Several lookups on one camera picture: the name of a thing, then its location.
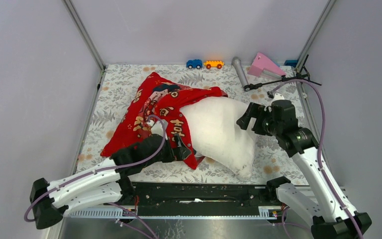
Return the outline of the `white pillow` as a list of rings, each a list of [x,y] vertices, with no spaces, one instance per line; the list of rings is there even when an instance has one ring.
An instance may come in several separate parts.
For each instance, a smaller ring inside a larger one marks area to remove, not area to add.
[[[187,120],[192,148],[242,179],[252,175],[257,141],[254,132],[236,123],[248,106],[227,97],[207,97],[179,110]]]

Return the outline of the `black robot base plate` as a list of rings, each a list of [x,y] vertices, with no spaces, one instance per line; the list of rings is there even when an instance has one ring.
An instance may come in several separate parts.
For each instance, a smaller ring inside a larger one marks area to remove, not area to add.
[[[263,207],[280,214],[285,204],[273,194],[271,185],[190,184],[134,182],[133,191],[123,193],[115,203],[120,206],[159,207],[179,205],[227,205]]]

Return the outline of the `red cartoon print pillowcase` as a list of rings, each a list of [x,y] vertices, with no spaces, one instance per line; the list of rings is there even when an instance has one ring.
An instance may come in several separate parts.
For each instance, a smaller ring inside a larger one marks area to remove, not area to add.
[[[207,97],[227,97],[227,94],[219,87],[199,89],[177,84],[152,72],[139,86],[121,123],[100,155],[110,157],[118,150],[142,142],[153,135],[147,120],[166,120],[169,142],[173,143],[174,135],[179,134],[184,143],[190,144],[191,136],[187,120],[179,113],[179,110]],[[196,157],[194,153],[183,162],[191,169],[196,169],[201,161],[202,157]]]

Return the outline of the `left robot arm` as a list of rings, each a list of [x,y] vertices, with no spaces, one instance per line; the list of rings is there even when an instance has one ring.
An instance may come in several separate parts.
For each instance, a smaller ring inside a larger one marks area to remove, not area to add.
[[[134,200],[135,190],[129,176],[157,162],[184,161],[194,155],[191,144],[174,135],[173,143],[164,136],[153,134],[142,142],[124,147],[110,157],[69,177],[47,181],[37,179],[32,184],[32,222],[37,229],[49,228],[72,212],[98,204]]]

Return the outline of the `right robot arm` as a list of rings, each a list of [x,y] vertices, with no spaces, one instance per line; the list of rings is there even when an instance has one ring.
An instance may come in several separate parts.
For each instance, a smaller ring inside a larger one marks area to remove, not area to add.
[[[320,144],[308,128],[300,127],[295,107],[289,100],[275,100],[270,106],[250,103],[237,120],[241,129],[273,136],[306,178],[316,201],[312,201],[284,176],[267,182],[268,203],[280,202],[294,210],[310,227],[315,239],[361,239],[372,225],[367,213],[360,213],[338,186],[328,169]]]

